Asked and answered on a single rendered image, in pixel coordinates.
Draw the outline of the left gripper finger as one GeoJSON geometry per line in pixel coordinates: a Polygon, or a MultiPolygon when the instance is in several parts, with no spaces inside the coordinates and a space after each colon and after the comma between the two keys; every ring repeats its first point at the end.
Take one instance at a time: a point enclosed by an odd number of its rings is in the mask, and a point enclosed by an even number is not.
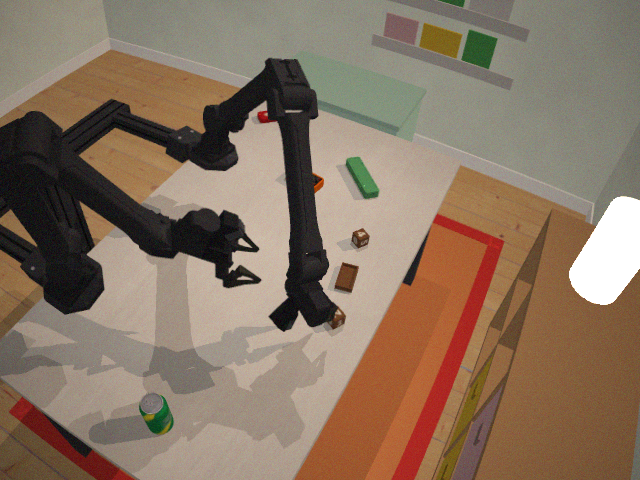
{"type": "MultiPolygon", "coordinates": [[[[333,303],[334,303],[334,302],[333,302],[333,303]]],[[[330,311],[331,311],[331,314],[332,314],[336,309],[338,309],[338,306],[334,303],[334,307],[330,310],[330,311]]],[[[336,310],[336,311],[337,311],[337,310],[336,310]]],[[[330,314],[330,315],[331,315],[331,314],[330,314]]],[[[335,317],[335,313],[333,313],[333,314],[332,314],[332,315],[331,315],[331,317],[330,317],[330,318],[328,318],[325,322],[330,322],[330,321],[332,321],[332,320],[334,319],[334,317],[335,317]],[[334,315],[333,315],[333,314],[334,314],[334,315]]],[[[325,323],[325,322],[324,322],[324,323],[325,323]]]]}

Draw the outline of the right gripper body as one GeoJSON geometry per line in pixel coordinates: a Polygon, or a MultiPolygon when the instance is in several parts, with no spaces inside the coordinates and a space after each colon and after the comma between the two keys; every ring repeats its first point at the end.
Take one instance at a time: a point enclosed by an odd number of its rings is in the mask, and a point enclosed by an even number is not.
{"type": "Polygon", "coordinates": [[[229,268],[233,265],[233,261],[232,261],[232,252],[236,252],[236,250],[238,249],[238,238],[230,240],[229,241],[229,256],[224,260],[223,263],[219,263],[207,258],[202,257],[205,248],[206,248],[207,242],[203,245],[203,248],[200,252],[200,254],[198,255],[199,259],[211,262],[215,264],[215,277],[218,279],[223,280],[223,287],[227,287],[229,285],[229,283],[235,278],[235,270],[231,270],[231,272],[229,272],[229,268]],[[217,264],[217,265],[216,265],[217,264]]]}

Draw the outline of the brown wooden number cube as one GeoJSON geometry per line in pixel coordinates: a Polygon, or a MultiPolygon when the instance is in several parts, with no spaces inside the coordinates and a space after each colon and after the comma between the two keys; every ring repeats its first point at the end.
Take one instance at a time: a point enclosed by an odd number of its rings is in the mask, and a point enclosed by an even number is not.
{"type": "Polygon", "coordinates": [[[357,248],[361,248],[368,244],[369,237],[369,234],[362,228],[353,232],[351,241],[356,245],[357,248]]]}
{"type": "Polygon", "coordinates": [[[345,324],[345,319],[346,319],[346,315],[343,313],[343,311],[338,307],[336,313],[335,313],[335,317],[332,321],[327,322],[332,329],[336,329],[337,327],[345,324]]]}

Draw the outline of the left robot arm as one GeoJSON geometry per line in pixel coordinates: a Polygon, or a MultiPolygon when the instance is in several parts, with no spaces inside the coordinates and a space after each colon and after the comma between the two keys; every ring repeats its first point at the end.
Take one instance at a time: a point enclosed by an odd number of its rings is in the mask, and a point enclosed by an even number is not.
{"type": "Polygon", "coordinates": [[[288,298],[268,317],[285,332],[292,329],[298,311],[309,327],[321,325],[330,316],[330,305],[319,283],[327,273],[329,261],[317,222],[309,141],[309,123],[318,117],[318,105],[316,92],[310,88],[297,59],[268,58],[265,66],[231,98],[219,106],[204,108],[206,134],[202,133],[202,141],[192,146],[192,153],[211,164],[232,153],[235,145],[229,141],[229,132],[223,131],[238,133],[249,119],[249,112],[267,102],[268,120],[277,120],[281,132],[290,215],[285,281],[289,295],[286,293],[288,298]],[[286,113],[285,109],[304,111],[286,113]]]}

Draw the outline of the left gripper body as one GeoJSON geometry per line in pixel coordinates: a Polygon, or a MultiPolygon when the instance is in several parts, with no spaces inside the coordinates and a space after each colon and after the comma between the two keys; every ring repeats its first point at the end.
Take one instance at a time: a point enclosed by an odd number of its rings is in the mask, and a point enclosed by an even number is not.
{"type": "MultiPolygon", "coordinates": [[[[323,294],[324,294],[325,298],[327,299],[327,301],[328,301],[328,303],[330,305],[330,310],[331,310],[334,307],[334,303],[328,298],[328,296],[324,292],[323,292],[323,294]]],[[[330,310],[329,310],[329,312],[331,314],[330,310]]]]}

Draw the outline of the green rectangular block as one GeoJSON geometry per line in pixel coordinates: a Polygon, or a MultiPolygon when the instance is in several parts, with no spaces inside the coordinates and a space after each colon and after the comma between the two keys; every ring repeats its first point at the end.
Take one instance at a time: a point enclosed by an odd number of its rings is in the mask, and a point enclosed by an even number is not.
{"type": "Polygon", "coordinates": [[[346,167],[365,199],[378,197],[379,188],[360,157],[347,158],[346,167]]]}

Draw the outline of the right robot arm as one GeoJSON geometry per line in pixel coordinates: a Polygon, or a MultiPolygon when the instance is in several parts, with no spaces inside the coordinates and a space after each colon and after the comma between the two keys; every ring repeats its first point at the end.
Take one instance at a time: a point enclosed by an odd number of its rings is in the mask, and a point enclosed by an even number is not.
{"type": "Polygon", "coordinates": [[[0,127],[0,195],[46,260],[44,291],[67,308],[98,269],[81,257],[86,244],[80,232],[58,222],[39,189],[56,183],[155,257],[173,259],[178,252],[197,257],[207,242],[202,257],[223,263],[229,241],[245,233],[238,215],[226,210],[220,216],[209,208],[191,210],[176,221],[143,207],[74,152],[62,132],[40,111],[0,127]]]}

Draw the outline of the green soda can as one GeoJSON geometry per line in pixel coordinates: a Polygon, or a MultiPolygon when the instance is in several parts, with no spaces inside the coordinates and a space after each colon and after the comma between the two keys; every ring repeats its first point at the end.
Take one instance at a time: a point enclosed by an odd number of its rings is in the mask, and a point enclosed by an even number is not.
{"type": "Polygon", "coordinates": [[[152,433],[163,435],[172,429],[174,419],[162,395],[153,392],[144,395],[140,401],[139,410],[152,433]]]}

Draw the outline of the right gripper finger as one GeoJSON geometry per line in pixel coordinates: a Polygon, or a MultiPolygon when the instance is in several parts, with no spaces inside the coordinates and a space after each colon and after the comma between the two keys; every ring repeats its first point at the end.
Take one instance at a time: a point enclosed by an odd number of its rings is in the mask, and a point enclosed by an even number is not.
{"type": "Polygon", "coordinates": [[[239,265],[235,270],[235,278],[229,283],[229,285],[226,288],[233,288],[233,287],[247,285],[247,284],[259,284],[261,281],[262,279],[260,279],[258,276],[253,274],[251,271],[249,271],[242,265],[239,265]],[[237,280],[241,276],[251,278],[252,280],[237,280]]]}
{"type": "Polygon", "coordinates": [[[257,253],[259,251],[259,247],[247,236],[246,233],[244,233],[244,236],[240,237],[240,238],[242,238],[245,242],[247,242],[252,248],[239,245],[239,248],[238,248],[237,251],[255,252],[255,253],[257,253]]]}

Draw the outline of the brown wooden tray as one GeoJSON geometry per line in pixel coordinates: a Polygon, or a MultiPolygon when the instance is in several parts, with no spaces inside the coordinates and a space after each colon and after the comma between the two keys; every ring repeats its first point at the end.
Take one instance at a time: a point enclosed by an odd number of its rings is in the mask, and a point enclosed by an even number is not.
{"type": "Polygon", "coordinates": [[[342,262],[335,289],[352,293],[359,266],[342,262]],[[354,282],[354,283],[353,283],[354,282]]]}

